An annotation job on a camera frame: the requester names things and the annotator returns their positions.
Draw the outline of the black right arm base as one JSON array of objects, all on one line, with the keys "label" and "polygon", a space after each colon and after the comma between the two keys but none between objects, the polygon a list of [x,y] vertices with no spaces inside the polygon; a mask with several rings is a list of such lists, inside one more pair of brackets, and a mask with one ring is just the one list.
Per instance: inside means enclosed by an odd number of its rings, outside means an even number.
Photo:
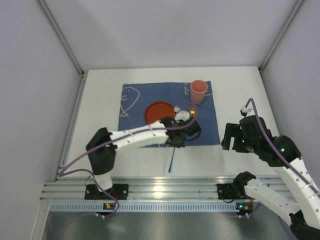
[{"label": "black right arm base", "polygon": [[251,199],[245,192],[245,186],[243,184],[236,183],[218,183],[217,194],[220,200],[248,200]]}]

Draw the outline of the gold ornate spoon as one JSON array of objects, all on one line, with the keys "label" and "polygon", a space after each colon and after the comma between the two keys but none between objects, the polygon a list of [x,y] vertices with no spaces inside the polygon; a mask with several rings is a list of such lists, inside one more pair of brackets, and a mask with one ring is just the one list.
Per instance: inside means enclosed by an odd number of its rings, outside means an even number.
[{"label": "gold ornate spoon", "polygon": [[189,109],[189,114],[191,117],[194,117],[196,115],[196,109],[194,107],[191,107]]}]

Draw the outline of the red round plate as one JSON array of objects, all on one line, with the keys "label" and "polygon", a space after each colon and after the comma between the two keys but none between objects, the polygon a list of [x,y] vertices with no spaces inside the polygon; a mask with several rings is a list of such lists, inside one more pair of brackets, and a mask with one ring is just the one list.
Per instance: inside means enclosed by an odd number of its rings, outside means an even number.
[{"label": "red round plate", "polygon": [[174,107],[165,101],[156,101],[150,104],[144,112],[144,119],[147,124],[162,120],[166,117],[174,117]]}]

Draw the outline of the blue metal fork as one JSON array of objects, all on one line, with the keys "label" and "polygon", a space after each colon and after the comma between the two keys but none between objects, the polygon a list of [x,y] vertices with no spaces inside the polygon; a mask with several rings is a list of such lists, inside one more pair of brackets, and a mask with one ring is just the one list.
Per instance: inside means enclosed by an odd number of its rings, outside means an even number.
[{"label": "blue metal fork", "polygon": [[172,169],[173,169],[173,162],[174,162],[175,151],[176,151],[176,148],[174,147],[174,148],[173,148],[173,151],[172,151],[172,156],[171,156],[171,159],[170,159],[169,168],[168,168],[168,173],[169,173],[169,174],[172,172]]}]

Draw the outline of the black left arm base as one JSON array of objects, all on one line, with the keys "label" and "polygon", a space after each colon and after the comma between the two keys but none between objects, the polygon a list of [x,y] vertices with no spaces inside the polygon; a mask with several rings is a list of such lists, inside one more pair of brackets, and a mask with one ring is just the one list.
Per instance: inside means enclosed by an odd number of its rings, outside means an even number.
[{"label": "black left arm base", "polygon": [[[129,193],[128,184],[114,184],[112,188],[105,190],[106,193],[111,195],[117,200],[126,200]],[[108,195],[104,194],[98,189],[95,184],[88,184],[85,189],[85,200],[111,200]]]}]

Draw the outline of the pink plastic cup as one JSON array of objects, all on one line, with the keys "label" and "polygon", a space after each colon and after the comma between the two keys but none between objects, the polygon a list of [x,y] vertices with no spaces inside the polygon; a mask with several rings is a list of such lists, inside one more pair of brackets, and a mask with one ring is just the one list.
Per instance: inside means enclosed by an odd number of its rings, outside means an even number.
[{"label": "pink plastic cup", "polygon": [[208,85],[205,81],[200,79],[194,80],[190,84],[191,102],[195,105],[200,104],[206,94],[207,89],[208,89]]}]

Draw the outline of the blue cloth placemat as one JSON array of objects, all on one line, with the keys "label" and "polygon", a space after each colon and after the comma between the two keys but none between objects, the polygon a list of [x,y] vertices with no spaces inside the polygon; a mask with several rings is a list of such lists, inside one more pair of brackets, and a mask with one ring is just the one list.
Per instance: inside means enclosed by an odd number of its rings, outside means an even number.
[{"label": "blue cloth placemat", "polygon": [[[220,144],[217,116],[212,85],[207,81],[207,91],[196,106],[196,121],[201,127],[200,136],[185,142],[186,146],[214,146]],[[167,102],[182,110],[189,110],[191,101],[189,82],[158,82],[123,84],[120,98],[118,131],[133,129],[147,124],[145,111],[155,102]]]}]

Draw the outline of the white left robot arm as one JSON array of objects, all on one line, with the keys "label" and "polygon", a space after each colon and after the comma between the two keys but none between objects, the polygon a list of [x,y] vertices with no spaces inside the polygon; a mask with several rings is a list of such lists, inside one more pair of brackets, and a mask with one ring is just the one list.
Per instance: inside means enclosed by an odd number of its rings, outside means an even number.
[{"label": "white left robot arm", "polygon": [[225,151],[221,141],[197,143],[206,132],[188,112],[177,110],[150,124],[122,131],[99,129],[86,145],[94,180],[103,190],[119,177],[235,176],[238,157]]}]

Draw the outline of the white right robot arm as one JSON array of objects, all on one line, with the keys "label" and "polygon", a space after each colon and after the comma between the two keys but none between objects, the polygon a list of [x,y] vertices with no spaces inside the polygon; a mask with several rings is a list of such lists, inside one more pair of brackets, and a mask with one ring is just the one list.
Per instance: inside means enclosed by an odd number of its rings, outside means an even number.
[{"label": "white right robot arm", "polygon": [[294,200],[283,197],[248,171],[233,180],[238,196],[255,199],[273,211],[289,225],[298,240],[318,240],[320,190],[295,143],[284,135],[273,137],[264,120],[255,115],[240,120],[234,141],[266,162],[285,183]]}]

